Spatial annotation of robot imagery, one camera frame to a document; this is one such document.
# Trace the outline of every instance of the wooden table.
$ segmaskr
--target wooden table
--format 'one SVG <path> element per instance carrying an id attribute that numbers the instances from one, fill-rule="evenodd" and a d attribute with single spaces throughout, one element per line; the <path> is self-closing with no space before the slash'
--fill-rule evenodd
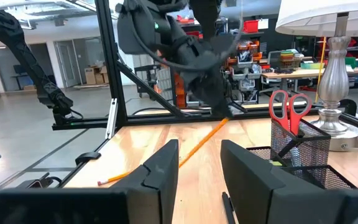
<path id="1" fill-rule="evenodd" d="M 263 73 L 262 76 L 264 78 L 281 78 L 280 89 L 286 90 L 287 80 L 294 79 L 295 80 L 295 90 L 298 89 L 298 79 L 302 78 L 316 78 L 318 77 L 319 70 L 318 69 L 302 69 L 299 68 L 295 70 L 291 74 L 276 74 L 274 72 Z M 353 72 L 347 73 L 349 76 L 358 76 L 358 68 L 355 68 Z"/>
<path id="2" fill-rule="evenodd" d="M 317 116 L 306 117 L 307 120 Z M 219 122 L 126 126 L 65 187 L 97 187 L 97 181 L 135 169 L 170 139 L 179 140 L 185 155 Z M 271 121 L 229 121 L 179 170 L 173 223 L 226 223 L 222 192 L 227 191 L 220 159 L 221 141 L 242 147 L 270 145 Z M 330 152 L 328 163 L 358 186 L 358 153 Z"/>

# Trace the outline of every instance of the lamp shade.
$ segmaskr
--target lamp shade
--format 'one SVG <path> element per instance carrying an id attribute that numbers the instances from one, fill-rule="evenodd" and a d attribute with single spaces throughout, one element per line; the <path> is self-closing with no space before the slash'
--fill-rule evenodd
<path id="1" fill-rule="evenodd" d="M 346 35 L 358 37 L 358 0 L 282 0 L 276 31 L 332 37 L 340 12 L 349 13 Z"/>

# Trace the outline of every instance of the red scissors handle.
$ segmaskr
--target red scissors handle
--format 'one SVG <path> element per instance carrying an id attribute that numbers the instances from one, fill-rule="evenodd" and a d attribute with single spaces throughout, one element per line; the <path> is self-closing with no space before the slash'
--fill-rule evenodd
<path id="1" fill-rule="evenodd" d="M 297 113 L 294 108 L 295 100 L 302 99 L 306 102 L 306 107 L 301 113 Z M 299 123 L 301 121 L 301 118 L 307 115 L 311 109 L 311 100 L 308 96 L 305 94 L 296 94 L 290 99 L 290 131 L 294 135 L 298 135 L 299 132 Z"/>
<path id="2" fill-rule="evenodd" d="M 282 116 L 278 117 L 275 113 L 274 113 L 274 99 L 275 98 L 280 98 L 280 101 L 283 102 L 282 104 Z M 290 124 L 288 122 L 288 115 L 287 115 L 287 100 L 288 100 L 288 93 L 286 91 L 283 90 L 277 90 L 274 91 L 270 97 L 270 101 L 268 103 L 268 111 L 270 113 L 270 116 L 272 117 L 273 120 L 277 121 L 285 130 L 290 131 Z"/>

